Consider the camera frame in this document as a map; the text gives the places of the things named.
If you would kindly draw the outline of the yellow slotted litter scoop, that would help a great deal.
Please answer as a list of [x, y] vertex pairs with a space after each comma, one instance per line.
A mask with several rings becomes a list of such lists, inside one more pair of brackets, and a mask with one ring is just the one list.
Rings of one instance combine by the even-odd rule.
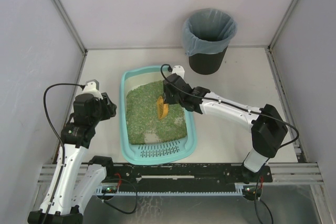
[[169, 112], [169, 105], [164, 102], [162, 96], [159, 96], [156, 101], [158, 119], [161, 120], [165, 118]]

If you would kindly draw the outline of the teal plastic litter box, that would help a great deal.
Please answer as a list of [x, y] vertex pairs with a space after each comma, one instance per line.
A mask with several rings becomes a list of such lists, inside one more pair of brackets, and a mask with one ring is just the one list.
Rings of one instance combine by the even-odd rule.
[[131, 144], [127, 133], [127, 94], [142, 85], [154, 81], [162, 81], [160, 66], [147, 66], [126, 71], [120, 84], [119, 96], [119, 126], [121, 152], [124, 158], [135, 165], [165, 164], [191, 155], [197, 146], [197, 134], [194, 117], [191, 112], [184, 111], [186, 137], [165, 143]]

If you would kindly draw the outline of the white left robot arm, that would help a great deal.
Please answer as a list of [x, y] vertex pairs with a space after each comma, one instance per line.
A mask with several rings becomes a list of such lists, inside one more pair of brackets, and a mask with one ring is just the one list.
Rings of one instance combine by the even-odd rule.
[[77, 176], [99, 122], [116, 115], [116, 105], [106, 93], [83, 93], [73, 102], [74, 112], [61, 131], [57, 166], [39, 210], [28, 223], [82, 223], [85, 208], [98, 185], [114, 173], [111, 157], [94, 156], [81, 181]]

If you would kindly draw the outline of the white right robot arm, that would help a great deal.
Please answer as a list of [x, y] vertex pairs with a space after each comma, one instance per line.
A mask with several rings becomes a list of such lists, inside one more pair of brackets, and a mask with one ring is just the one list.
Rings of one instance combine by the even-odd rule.
[[178, 104], [189, 112], [229, 120], [250, 132], [252, 149], [241, 165], [241, 173], [246, 182], [257, 179], [263, 166], [276, 156], [288, 133], [285, 122], [274, 106], [266, 104], [263, 108], [258, 108], [238, 104], [209, 89], [191, 88], [175, 73], [163, 80], [163, 101], [169, 105]]

